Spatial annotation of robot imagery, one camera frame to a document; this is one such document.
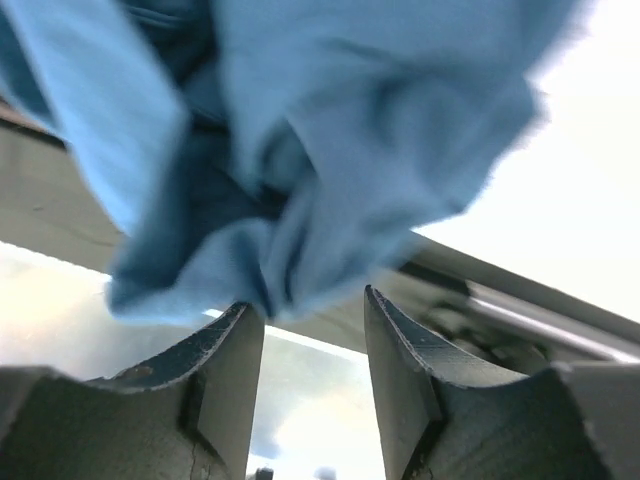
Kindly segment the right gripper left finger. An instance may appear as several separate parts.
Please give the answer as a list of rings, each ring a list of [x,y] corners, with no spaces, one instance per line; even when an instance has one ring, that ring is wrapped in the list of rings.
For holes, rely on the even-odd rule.
[[[242,479],[264,324],[245,304],[110,379],[1,371],[5,479]]]

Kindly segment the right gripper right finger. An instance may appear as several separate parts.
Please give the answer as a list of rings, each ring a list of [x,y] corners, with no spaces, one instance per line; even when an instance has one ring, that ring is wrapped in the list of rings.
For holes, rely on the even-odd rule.
[[[554,363],[523,375],[364,293],[369,370],[389,479],[635,479],[639,368]]]

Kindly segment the blue t shirt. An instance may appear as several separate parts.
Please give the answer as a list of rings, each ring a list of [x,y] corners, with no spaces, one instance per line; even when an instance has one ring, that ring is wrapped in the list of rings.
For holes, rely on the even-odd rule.
[[[124,234],[130,323],[293,317],[413,252],[534,114],[572,1],[5,1],[1,95]]]

